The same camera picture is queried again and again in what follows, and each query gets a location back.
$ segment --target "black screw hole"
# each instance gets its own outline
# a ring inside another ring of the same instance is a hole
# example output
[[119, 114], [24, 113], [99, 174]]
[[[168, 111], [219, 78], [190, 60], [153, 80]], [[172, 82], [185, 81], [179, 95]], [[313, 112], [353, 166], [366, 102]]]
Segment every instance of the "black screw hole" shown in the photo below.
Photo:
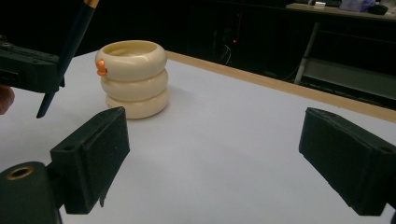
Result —
[[32, 166], [25, 166], [25, 167], [15, 169], [7, 175], [7, 179], [16, 180], [16, 179], [24, 178], [24, 177], [30, 175], [34, 169], [35, 168], [33, 168]]

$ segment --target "hand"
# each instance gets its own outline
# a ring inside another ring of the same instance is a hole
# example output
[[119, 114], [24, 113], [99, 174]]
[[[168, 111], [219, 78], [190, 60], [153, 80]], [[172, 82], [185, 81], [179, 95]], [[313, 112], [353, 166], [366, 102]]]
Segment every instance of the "hand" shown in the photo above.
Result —
[[6, 114], [9, 107], [14, 103], [15, 94], [9, 86], [0, 85], [0, 115]]

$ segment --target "wooden table edge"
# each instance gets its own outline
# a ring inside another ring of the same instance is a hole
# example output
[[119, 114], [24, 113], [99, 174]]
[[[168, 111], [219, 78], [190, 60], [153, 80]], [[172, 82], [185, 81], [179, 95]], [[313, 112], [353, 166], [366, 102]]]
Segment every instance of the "wooden table edge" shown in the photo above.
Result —
[[302, 96], [304, 98], [322, 102], [328, 105], [335, 105], [374, 118], [384, 119], [390, 122], [396, 122], [396, 110], [391, 110], [377, 105], [370, 105], [364, 102], [356, 101], [323, 91], [309, 89], [289, 82], [257, 75], [244, 70], [239, 70], [222, 64], [193, 58], [191, 56], [175, 53], [172, 51], [167, 51], [167, 56], [169, 60], [202, 68], [207, 71], [222, 74], [227, 77], [237, 78], [277, 91], [283, 91], [294, 95]]

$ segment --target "table surface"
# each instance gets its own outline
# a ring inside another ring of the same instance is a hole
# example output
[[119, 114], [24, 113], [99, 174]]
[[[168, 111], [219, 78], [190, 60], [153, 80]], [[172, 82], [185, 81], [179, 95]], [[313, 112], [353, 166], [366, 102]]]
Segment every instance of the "table surface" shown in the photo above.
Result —
[[[95, 52], [73, 59], [65, 88], [36, 119], [42, 94], [15, 90], [0, 116], [0, 170], [50, 163], [50, 150], [106, 110]], [[304, 113], [336, 113], [396, 145], [396, 113], [168, 52], [170, 103], [128, 120], [131, 152], [107, 194], [78, 223], [389, 223], [358, 216], [298, 151]]]

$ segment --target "stacked rings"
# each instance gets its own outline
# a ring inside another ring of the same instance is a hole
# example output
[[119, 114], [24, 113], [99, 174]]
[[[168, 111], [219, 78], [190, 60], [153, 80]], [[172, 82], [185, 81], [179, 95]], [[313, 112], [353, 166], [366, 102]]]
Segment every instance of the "stacked rings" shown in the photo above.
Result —
[[127, 119], [162, 111], [169, 102], [166, 61], [163, 47], [149, 41], [127, 40], [102, 47], [95, 62], [107, 106], [123, 106]]

